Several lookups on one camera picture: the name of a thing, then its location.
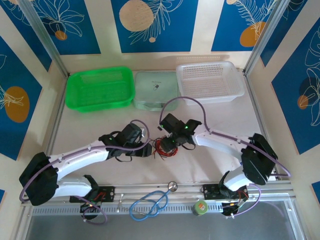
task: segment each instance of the orange circle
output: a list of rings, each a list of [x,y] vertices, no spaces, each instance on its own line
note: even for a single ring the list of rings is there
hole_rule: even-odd
[[[156,38],[155,38],[155,37],[150,37],[150,38],[149,38],[149,42],[150,42],[150,43],[154,43],[155,41],[156,41]]]
[[[54,35],[57,39],[61,41],[64,41],[68,38],[67,34],[64,31],[60,31],[60,30],[56,31]]]
[[[254,47],[265,25],[266,23],[264,21],[260,21],[254,25],[247,27],[241,33],[240,44],[244,47]]]
[[[308,107],[308,102],[308,98],[305,95],[301,95],[298,98],[298,107],[302,110],[306,109]]]
[[[4,99],[8,101],[4,105],[6,115],[16,123],[23,123],[27,119],[30,109],[27,92],[22,87],[12,86],[5,92]]]

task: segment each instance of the green plastic basket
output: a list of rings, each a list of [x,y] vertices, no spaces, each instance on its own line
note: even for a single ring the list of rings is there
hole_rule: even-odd
[[[65,104],[80,112],[122,108],[135,97],[132,71],[111,67],[71,75],[66,84]]]

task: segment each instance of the blue stethoscope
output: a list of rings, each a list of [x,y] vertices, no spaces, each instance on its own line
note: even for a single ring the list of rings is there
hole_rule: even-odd
[[[147,195],[145,195],[144,197],[140,198],[139,200],[135,201],[129,208],[129,214],[131,216],[131,218],[135,221],[143,221],[143,220],[146,220],[147,218],[153,218],[155,216],[157,216],[163,209],[165,209],[167,206],[168,206],[168,194],[170,192],[175,192],[176,190],[178,189],[178,184],[175,182],[175,181],[171,181],[169,182],[168,184],[168,191],[164,192],[164,191],[153,191],[153,192],[150,192],[148,193]],[[152,195],[155,195],[155,194],[160,194],[162,195],[157,201],[155,200],[152,200],[152,199],[147,199],[149,198],[150,196]],[[165,203],[163,206],[159,206],[159,203],[165,199]],[[148,213],[143,213],[143,212],[138,212],[138,211],[135,211],[134,210],[134,207],[139,204],[140,202],[150,202],[150,203],[153,203],[150,211]],[[143,217],[135,217],[134,213],[136,214],[141,214],[141,215],[144,215]]]

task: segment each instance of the sticker label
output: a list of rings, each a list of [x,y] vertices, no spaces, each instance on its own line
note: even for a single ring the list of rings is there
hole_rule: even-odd
[[[206,207],[205,207],[205,205],[203,205],[202,203],[200,203],[200,204],[199,204],[199,208],[200,208],[202,211],[204,211]]]

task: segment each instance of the black cable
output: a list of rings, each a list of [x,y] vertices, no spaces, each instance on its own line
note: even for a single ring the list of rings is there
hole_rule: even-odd
[[[115,159],[118,161],[118,162],[120,162],[120,163],[130,163],[130,162],[132,162],[132,156],[130,156],[130,161],[123,161],[123,160],[120,160],[119,158],[117,158],[116,156],[115,156]]]
[[[193,148],[188,148],[188,147],[186,147],[186,146],[184,146],[184,145],[181,145],[181,146],[182,146],[184,149],[186,149],[186,150],[190,150],[190,151],[195,150],[196,145],[195,145],[195,144],[191,144],[191,145],[193,145]]]
[[[110,133],[110,135],[115,135],[115,134],[119,134],[119,133],[121,133],[120,131],[113,131],[112,133]]]

